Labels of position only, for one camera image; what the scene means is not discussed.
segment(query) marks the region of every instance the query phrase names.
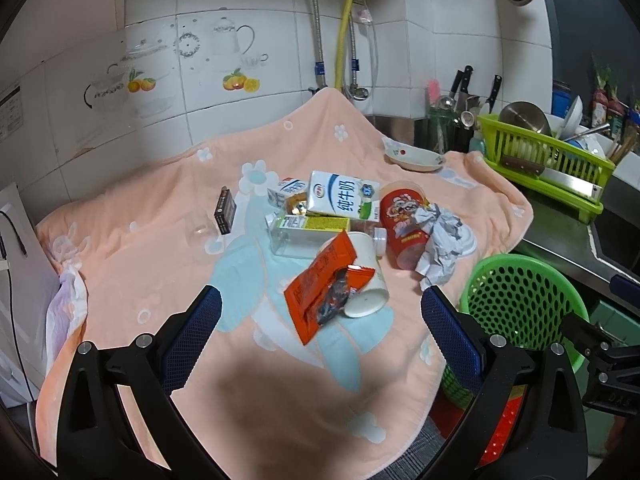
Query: paper label on wall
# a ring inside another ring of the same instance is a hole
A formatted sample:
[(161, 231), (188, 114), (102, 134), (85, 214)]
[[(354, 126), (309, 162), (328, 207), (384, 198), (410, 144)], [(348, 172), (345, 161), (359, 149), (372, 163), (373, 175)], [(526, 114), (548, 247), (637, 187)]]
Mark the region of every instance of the paper label on wall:
[(24, 122), (20, 86), (0, 99), (0, 142), (19, 129)]

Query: stainless steel countertop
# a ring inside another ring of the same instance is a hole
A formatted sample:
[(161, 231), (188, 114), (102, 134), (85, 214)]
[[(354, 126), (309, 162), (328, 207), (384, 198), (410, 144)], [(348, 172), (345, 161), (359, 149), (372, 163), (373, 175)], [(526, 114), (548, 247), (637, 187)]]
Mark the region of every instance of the stainless steel countertop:
[(516, 250), (537, 258), (566, 276), (588, 286), (597, 293), (624, 306), (640, 316), (640, 309), (615, 297), (609, 291), (609, 282), (616, 274), (638, 281), (629, 270), (604, 257), (597, 258), (592, 251), (591, 237), (595, 229), (573, 218), (563, 206), (535, 193), (526, 193), (533, 208), (533, 222)]

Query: fruit decal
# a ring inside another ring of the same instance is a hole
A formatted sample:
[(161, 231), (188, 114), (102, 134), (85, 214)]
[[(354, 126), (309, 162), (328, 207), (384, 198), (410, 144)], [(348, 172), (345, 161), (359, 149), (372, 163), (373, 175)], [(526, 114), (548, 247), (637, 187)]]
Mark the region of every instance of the fruit decal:
[(142, 90), (143, 92), (149, 92), (156, 87), (156, 80), (152, 77), (145, 77), (144, 79), (140, 79), (140, 76), (143, 75), (144, 72), (142, 70), (136, 70), (132, 68), (129, 72), (129, 83), (127, 84), (127, 88), (129, 92), (135, 94), (138, 90)]
[(260, 80), (248, 78), (240, 72), (239, 68), (236, 68), (233, 73), (225, 75), (222, 80), (222, 88), (229, 91), (244, 90), (252, 94), (260, 88)]

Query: yellow hose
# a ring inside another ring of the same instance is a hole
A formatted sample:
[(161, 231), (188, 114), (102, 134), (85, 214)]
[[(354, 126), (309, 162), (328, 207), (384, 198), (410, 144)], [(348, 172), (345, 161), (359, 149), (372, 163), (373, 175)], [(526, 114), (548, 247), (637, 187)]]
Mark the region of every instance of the yellow hose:
[(344, 76), (344, 37), (347, 34), (349, 25), (349, 15), (351, 14), (351, 4), (353, 0), (346, 0), (342, 10), (340, 20), (340, 30), (338, 31), (338, 48), (335, 53), (335, 88), (342, 90), (342, 79)]

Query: knife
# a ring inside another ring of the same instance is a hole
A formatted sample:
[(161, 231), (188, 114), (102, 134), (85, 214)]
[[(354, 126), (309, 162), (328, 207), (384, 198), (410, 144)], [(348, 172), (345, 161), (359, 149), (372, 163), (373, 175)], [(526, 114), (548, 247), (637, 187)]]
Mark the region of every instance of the knife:
[(453, 79), (453, 85), (451, 85), (451, 91), (449, 92), (449, 97), (451, 97), (452, 99), (458, 93), (458, 88), (460, 87), (460, 83), (462, 82), (463, 75), (465, 75), (465, 73), (462, 72), (462, 70), (458, 70), (456, 77)]
[(469, 97), (469, 82), (471, 81), (471, 75), (473, 72), (474, 68), (471, 65), (465, 66), (465, 72), (463, 73), (462, 81), (460, 82), (460, 95), (456, 105), (457, 112), (463, 112), (466, 110), (466, 99)]
[(494, 85), (491, 88), (491, 95), (486, 100), (489, 104), (489, 113), (494, 112), (495, 100), (498, 98), (498, 93), (500, 92), (500, 87), (502, 86), (502, 76), (495, 75), (494, 77)]
[(561, 187), (564, 190), (580, 195), (588, 200), (598, 202), (602, 196), (602, 187), (587, 182), (576, 176), (567, 175), (562, 171), (546, 168), (542, 164), (529, 162), (516, 156), (503, 155), (500, 164), (510, 170), (520, 171), (530, 175), (535, 175), (543, 180)]

